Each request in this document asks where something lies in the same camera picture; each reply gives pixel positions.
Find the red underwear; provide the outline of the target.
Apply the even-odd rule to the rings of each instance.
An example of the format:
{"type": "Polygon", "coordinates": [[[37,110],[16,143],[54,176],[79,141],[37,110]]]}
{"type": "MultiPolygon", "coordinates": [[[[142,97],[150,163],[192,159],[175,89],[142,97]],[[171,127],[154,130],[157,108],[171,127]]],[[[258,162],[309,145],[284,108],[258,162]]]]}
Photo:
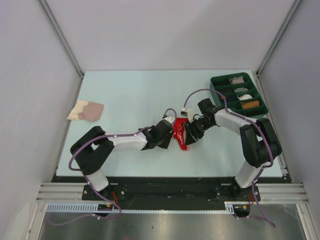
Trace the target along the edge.
{"type": "Polygon", "coordinates": [[[188,149],[186,145],[186,128],[185,124],[188,123],[188,118],[178,117],[173,125],[173,138],[177,140],[181,150],[186,151],[188,149]]]}

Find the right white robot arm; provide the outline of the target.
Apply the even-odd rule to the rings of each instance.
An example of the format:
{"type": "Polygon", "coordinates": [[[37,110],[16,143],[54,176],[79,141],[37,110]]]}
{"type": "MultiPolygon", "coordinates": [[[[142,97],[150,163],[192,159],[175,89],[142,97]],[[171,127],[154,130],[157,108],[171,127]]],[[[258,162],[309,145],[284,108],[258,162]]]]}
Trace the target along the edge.
{"type": "Polygon", "coordinates": [[[200,140],[205,131],[212,127],[224,127],[240,136],[242,153],[245,158],[235,175],[236,185],[230,188],[231,196],[242,201],[249,194],[263,170],[274,165],[274,160],[282,153],[282,146],[269,119],[246,117],[224,106],[215,106],[209,98],[198,103],[202,115],[183,124],[185,144],[200,140]]]}

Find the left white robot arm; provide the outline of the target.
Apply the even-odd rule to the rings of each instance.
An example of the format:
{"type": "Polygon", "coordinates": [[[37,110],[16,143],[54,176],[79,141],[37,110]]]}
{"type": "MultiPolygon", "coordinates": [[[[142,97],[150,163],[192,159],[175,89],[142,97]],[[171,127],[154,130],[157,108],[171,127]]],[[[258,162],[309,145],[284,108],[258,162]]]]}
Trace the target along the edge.
{"type": "Polygon", "coordinates": [[[76,161],[82,172],[93,187],[93,194],[100,200],[110,196],[111,188],[102,166],[113,152],[126,150],[152,150],[156,147],[167,149],[174,133],[175,118],[164,117],[157,125],[140,128],[135,133],[106,134],[100,127],[91,128],[70,148],[72,162],[76,161]]]}

